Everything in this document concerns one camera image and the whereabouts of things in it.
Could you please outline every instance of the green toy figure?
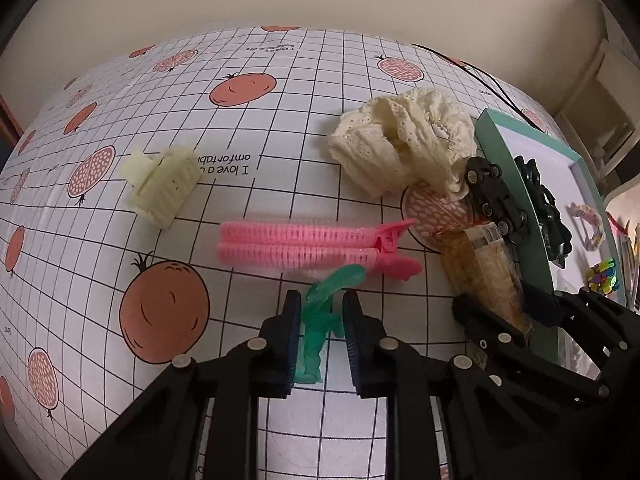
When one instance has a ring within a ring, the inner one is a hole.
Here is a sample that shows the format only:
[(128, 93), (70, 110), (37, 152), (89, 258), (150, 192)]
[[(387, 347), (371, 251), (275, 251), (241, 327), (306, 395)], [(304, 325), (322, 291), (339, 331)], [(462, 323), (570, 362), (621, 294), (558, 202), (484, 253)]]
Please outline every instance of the green toy figure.
[(333, 272), (324, 282), (313, 284), (308, 290), (301, 315), (305, 335), (302, 338), (302, 364), (296, 367), (298, 384), (322, 382), (320, 352), (324, 341), (329, 332), (336, 337), (344, 337), (342, 317), (331, 311), (334, 294), (341, 288), (360, 285), (366, 275), (363, 266), (347, 265)]

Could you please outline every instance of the black wire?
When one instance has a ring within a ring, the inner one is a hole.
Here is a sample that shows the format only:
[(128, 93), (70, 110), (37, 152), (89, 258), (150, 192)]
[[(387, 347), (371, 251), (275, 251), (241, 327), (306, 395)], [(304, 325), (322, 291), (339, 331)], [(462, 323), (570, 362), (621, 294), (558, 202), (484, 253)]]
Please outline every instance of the black wire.
[(421, 48), (423, 50), (427, 50), (428, 52), (431, 52), (432, 54), (435, 54), (436, 56), (440, 56), (442, 59), (445, 59), (445, 60), (449, 61), (451, 64), (453, 64), (453, 65), (461, 68), (462, 70), (464, 70), (467, 75), (471, 76), (472, 78), (474, 78), (478, 82), (480, 82), (480, 84), (485, 86), (485, 88), (490, 90), (498, 99), (500, 99), (504, 104), (506, 104), (509, 108), (511, 108), (514, 112), (516, 112), (529, 126), (532, 126), (533, 128), (535, 128), (535, 129), (539, 130), (540, 132), (542, 132), (542, 129), (536, 123), (534, 123), (531, 119), (529, 119), (524, 113), (522, 113), (522, 110), (520, 110), (513, 103), (511, 98), (507, 95), (507, 92), (505, 92), (504, 89), (502, 88), (502, 86), (500, 86), (500, 83), (498, 83), (490, 74), (488, 74), (484, 70), (480, 70), (479, 68), (473, 66), (471, 63), (467, 63), (473, 69), (478, 70), (478, 72), (482, 72), (483, 74), (489, 76), (491, 78), (491, 80), (498, 85), (498, 88), (500, 88), (502, 93), (507, 97), (508, 101), (503, 96), (501, 96), (497, 91), (495, 91), (494, 88), (492, 88), (490, 85), (488, 85), (487, 82), (484, 81), (480, 76), (474, 74), (473, 72), (471, 72), (471, 70), (467, 70), (466, 67), (460, 66), (458, 63), (456, 63), (449, 56), (445, 56), (444, 54), (439, 53), (437, 50), (433, 50), (432, 48), (429, 48), (428, 46), (423, 46), (423, 45), (418, 44), (418, 43), (412, 43), (412, 45), (413, 46), (417, 46), (417, 47), (419, 47), (419, 48)]

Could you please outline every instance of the pink object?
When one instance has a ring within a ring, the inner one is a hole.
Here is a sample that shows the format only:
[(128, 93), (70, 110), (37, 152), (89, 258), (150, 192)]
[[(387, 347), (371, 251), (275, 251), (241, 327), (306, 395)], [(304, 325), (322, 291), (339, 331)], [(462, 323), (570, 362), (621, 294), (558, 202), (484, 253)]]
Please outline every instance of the pink object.
[(408, 280), (422, 270), (420, 262), (376, 248), (264, 245), (257, 243), (218, 244), (220, 261), (236, 266), (302, 270), (359, 264), (367, 272), (381, 272), (398, 280)]
[(393, 253), (398, 238), (415, 220), (403, 220), (379, 227), (351, 228), (322, 224), (238, 221), (220, 226), (223, 242), (284, 246), (375, 248)]

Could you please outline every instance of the beige wall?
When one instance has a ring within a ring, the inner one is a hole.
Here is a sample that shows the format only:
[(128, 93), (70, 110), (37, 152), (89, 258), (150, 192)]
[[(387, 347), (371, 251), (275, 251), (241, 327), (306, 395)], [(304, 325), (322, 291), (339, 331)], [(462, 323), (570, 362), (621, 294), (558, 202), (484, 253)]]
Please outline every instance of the beige wall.
[(331, 27), (426, 44), (551, 111), (604, 30), (596, 0), (39, 0), (0, 57), (0, 94), (26, 126), (79, 73), (215, 23)]

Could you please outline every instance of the toy car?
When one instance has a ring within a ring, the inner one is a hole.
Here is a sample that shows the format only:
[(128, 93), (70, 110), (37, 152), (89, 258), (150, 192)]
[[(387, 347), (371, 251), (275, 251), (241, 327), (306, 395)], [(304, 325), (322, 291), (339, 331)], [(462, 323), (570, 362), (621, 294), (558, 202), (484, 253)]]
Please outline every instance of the toy car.
[(503, 238), (517, 244), (530, 234), (529, 219), (501, 176), (500, 166), (481, 156), (471, 157), (466, 164), (465, 180), (474, 208), (496, 224)]
[(555, 197), (540, 183), (540, 172), (536, 166), (536, 160), (532, 158), (525, 164), (524, 158), (519, 155), (514, 161), (527, 187), (533, 209), (536, 211), (545, 241), (546, 256), (550, 262), (564, 269), (564, 260), (573, 248), (571, 231), (562, 224)]

